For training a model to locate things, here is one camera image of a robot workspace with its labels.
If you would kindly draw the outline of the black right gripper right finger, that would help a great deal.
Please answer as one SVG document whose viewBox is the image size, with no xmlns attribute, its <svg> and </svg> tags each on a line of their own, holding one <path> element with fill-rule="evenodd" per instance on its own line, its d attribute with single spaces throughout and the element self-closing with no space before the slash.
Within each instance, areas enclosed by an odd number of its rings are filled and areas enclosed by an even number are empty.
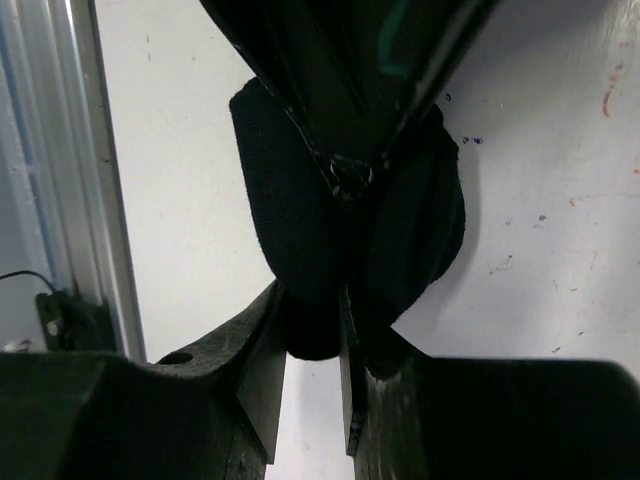
<svg viewBox="0 0 640 480">
<path fill-rule="evenodd" d="M 639 386 L 612 362 L 430 357 L 339 297 L 359 479 L 635 479 Z"/>
</svg>

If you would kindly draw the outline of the black sock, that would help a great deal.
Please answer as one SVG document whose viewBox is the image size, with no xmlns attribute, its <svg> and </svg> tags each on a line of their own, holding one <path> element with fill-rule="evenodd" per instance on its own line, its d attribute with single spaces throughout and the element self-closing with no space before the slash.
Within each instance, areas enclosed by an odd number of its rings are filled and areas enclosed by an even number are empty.
<svg viewBox="0 0 640 480">
<path fill-rule="evenodd" d="M 258 79 L 230 100 L 260 247 L 288 294 L 288 353 L 339 353 L 338 295 L 353 282 L 370 319 L 394 323 L 449 269 L 466 229 L 458 147 L 433 107 L 380 191 L 332 194 L 302 134 Z"/>
</svg>

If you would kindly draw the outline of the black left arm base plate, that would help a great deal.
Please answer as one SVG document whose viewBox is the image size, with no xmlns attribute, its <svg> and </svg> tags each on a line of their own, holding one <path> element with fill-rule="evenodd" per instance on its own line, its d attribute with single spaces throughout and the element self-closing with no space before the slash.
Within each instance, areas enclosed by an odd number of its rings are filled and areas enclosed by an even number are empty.
<svg viewBox="0 0 640 480">
<path fill-rule="evenodd" d="M 48 351 L 117 351 L 106 306 L 63 291 L 39 293 L 35 305 Z"/>
</svg>

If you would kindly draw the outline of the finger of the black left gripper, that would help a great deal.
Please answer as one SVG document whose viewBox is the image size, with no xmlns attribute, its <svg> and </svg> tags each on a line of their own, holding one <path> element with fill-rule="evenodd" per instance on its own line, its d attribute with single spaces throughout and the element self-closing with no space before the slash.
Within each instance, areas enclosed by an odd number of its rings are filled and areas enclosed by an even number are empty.
<svg viewBox="0 0 640 480">
<path fill-rule="evenodd" d="M 207 14 L 294 120 L 333 196 L 372 181 L 372 111 L 353 1 L 205 1 Z"/>
<path fill-rule="evenodd" d="M 495 1 L 351 1 L 349 164 L 381 170 L 426 115 Z"/>
</svg>

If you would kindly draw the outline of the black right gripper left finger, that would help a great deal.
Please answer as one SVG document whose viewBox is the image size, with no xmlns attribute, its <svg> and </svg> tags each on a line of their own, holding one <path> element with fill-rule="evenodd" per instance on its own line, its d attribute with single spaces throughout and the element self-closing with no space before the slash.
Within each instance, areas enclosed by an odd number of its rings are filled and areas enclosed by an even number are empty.
<svg viewBox="0 0 640 480">
<path fill-rule="evenodd" d="M 285 293 L 156 364 L 100 352 L 1 357 L 5 479 L 261 479 L 275 457 Z"/>
</svg>

